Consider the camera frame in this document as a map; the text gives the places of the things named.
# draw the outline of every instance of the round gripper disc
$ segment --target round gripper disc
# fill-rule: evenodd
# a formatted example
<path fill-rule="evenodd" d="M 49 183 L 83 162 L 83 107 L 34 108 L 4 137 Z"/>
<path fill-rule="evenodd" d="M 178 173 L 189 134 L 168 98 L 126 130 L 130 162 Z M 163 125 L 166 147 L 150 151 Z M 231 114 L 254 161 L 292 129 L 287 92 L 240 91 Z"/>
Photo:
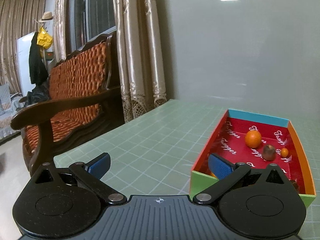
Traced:
<path fill-rule="evenodd" d="M 297 233 L 306 209 L 299 195 L 281 184 L 242 187 L 225 194 L 219 202 L 223 221 L 244 236 L 277 239 Z"/>
<path fill-rule="evenodd" d="M 22 232 L 38 238 L 62 238 L 94 223 L 100 214 L 100 201 L 81 187 L 44 187 L 29 196 L 20 196 L 12 214 Z"/>

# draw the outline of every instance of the curtain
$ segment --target curtain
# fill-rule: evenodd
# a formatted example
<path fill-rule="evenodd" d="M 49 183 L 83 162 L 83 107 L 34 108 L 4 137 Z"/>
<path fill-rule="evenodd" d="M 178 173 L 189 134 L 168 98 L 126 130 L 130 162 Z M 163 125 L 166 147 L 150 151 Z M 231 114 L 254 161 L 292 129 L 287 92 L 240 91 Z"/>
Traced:
<path fill-rule="evenodd" d="M 156 0 L 113 0 L 126 122 L 166 100 Z"/>
<path fill-rule="evenodd" d="M 21 92 L 17 67 L 17 39 L 38 31 L 45 0 L 0 0 L 0 85 Z"/>
<path fill-rule="evenodd" d="M 53 51 L 57 62 L 66 59 L 66 0 L 55 0 L 53 12 Z"/>

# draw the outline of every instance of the window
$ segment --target window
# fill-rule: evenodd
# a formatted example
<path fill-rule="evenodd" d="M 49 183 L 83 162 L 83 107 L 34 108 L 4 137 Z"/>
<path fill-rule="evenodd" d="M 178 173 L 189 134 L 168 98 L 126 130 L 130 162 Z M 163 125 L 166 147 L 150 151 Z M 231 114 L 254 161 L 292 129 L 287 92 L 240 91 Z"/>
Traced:
<path fill-rule="evenodd" d="M 69 8 L 72 51 L 116 29 L 112 0 L 70 0 Z"/>

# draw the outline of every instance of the coat rack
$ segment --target coat rack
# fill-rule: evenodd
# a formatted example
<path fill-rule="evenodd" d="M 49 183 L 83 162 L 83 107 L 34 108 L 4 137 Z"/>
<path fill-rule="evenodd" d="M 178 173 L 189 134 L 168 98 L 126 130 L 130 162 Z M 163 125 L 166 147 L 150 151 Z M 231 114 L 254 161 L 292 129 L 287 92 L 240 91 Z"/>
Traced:
<path fill-rule="evenodd" d="M 36 19 L 34 19 L 36 23 L 38 23 L 40 25 L 40 27 L 43 27 L 45 30 L 46 28 L 44 27 L 45 22 L 40 23 L 38 22 Z M 45 66 L 45 68 L 48 70 L 48 64 L 47 61 L 45 60 L 45 51 L 44 51 L 44 47 L 42 47 L 42 55 L 43 55 L 43 64 Z"/>

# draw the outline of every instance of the floor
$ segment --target floor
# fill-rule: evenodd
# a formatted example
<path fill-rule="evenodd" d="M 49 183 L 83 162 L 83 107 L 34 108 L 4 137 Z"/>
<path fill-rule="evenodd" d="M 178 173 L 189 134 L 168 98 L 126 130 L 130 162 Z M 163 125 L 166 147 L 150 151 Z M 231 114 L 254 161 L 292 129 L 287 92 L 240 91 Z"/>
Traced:
<path fill-rule="evenodd" d="M 30 179 L 21 145 L 20 135 L 0 145 L 0 240 L 21 236 L 12 217 L 13 204 Z"/>

